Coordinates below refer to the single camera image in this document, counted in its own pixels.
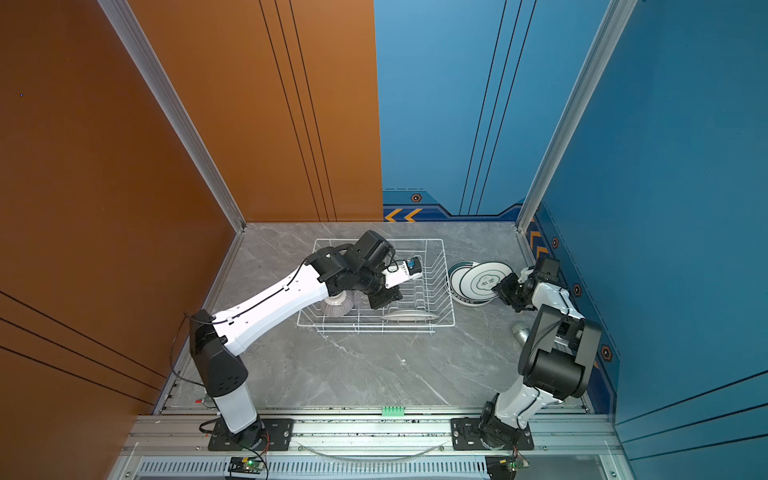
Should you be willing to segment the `white plate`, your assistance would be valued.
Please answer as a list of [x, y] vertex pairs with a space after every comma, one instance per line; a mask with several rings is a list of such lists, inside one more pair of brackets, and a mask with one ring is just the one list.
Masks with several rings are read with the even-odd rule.
[[459, 289], [473, 301], [486, 301], [497, 295], [492, 288], [512, 273], [512, 268], [499, 261], [488, 261], [472, 266], [462, 277]]
[[429, 324], [438, 321], [440, 317], [434, 313], [424, 310], [393, 310], [381, 316], [381, 319], [387, 322], [411, 322], [418, 324]]

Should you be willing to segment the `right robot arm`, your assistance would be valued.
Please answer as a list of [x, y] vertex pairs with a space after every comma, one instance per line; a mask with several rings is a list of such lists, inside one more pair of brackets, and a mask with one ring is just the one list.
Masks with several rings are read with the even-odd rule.
[[515, 312], [533, 311], [536, 318], [522, 346], [519, 377], [483, 408], [479, 433], [489, 449], [516, 448], [536, 413], [587, 390], [602, 328], [578, 311], [558, 284], [559, 273], [560, 262], [543, 257], [494, 287]]

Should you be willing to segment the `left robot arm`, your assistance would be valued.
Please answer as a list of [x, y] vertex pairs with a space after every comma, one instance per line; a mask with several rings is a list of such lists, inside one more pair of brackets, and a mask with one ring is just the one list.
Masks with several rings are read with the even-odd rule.
[[398, 259], [394, 246], [372, 230], [356, 242], [319, 249], [285, 278], [251, 298], [215, 314], [201, 309], [188, 317], [189, 351], [201, 384], [214, 401], [226, 432], [259, 438], [266, 430], [247, 385], [241, 355], [272, 328], [302, 309], [324, 303], [344, 306], [359, 292], [373, 309], [403, 298], [400, 286], [420, 278], [421, 260]]

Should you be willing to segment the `silver microphone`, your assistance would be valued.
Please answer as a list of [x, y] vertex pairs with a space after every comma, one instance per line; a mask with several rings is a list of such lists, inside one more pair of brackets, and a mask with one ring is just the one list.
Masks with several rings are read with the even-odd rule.
[[530, 335], [530, 329], [524, 322], [515, 322], [512, 327], [512, 334], [516, 341], [521, 345], [524, 346]]

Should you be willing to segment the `white ribbed bowl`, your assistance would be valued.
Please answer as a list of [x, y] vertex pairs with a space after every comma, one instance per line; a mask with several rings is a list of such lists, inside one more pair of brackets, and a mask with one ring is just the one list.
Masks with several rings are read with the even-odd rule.
[[340, 318], [347, 315], [355, 307], [355, 299], [352, 293], [341, 293], [325, 298], [320, 302], [320, 310], [325, 317]]

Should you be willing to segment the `green terminal connector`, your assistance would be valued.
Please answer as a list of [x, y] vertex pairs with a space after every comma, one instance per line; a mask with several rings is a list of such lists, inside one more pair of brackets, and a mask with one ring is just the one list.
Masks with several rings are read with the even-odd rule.
[[405, 415], [405, 408], [402, 406], [387, 405], [381, 408], [383, 417], [402, 417]]

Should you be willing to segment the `right circuit board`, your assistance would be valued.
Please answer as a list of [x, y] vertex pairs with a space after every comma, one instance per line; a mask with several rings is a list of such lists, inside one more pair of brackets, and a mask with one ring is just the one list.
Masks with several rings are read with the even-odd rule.
[[515, 457], [486, 456], [486, 471], [490, 480], [514, 480], [523, 462]]

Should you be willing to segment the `circuit board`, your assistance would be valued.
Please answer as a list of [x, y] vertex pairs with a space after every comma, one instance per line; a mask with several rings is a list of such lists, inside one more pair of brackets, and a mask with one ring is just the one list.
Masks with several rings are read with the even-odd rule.
[[255, 456], [231, 457], [227, 466], [230, 479], [268, 479], [269, 468]]
[[486, 456], [486, 471], [490, 480], [514, 480], [523, 462], [515, 457]]

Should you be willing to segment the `left circuit board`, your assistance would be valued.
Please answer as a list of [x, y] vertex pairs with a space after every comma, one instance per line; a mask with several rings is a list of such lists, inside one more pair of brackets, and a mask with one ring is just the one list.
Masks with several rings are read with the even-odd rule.
[[269, 468], [255, 456], [231, 457], [227, 466], [230, 479], [268, 479]]

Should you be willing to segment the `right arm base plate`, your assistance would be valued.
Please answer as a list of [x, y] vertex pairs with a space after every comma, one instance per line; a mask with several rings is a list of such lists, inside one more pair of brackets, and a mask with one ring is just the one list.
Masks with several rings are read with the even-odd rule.
[[457, 451], [532, 451], [535, 448], [528, 427], [520, 430], [495, 420], [485, 424], [480, 418], [460, 417], [450, 420], [450, 428], [452, 447]]

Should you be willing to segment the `aluminium front rail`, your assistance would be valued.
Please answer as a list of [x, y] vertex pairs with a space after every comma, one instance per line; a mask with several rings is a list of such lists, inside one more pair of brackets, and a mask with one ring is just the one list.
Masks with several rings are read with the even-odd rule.
[[[455, 414], [380, 415], [291, 414], [294, 420], [288, 452], [332, 456], [397, 456], [418, 452], [455, 453], [450, 420]], [[120, 456], [209, 455], [210, 437], [199, 425], [212, 415], [140, 416]], [[604, 415], [540, 413], [530, 423], [534, 455], [621, 455], [624, 450]]]

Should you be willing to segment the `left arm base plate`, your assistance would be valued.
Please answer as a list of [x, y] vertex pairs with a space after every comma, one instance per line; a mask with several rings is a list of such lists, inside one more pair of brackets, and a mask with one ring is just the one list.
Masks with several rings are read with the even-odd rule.
[[259, 453], [287, 451], [293, 428], [293, 419], [262, 417], [239, 433], [231, 433], [221, 418], [216, 420], [211, 429], [201, 426], [203, 432], [209, 435], [209, 451], [255, 450]]

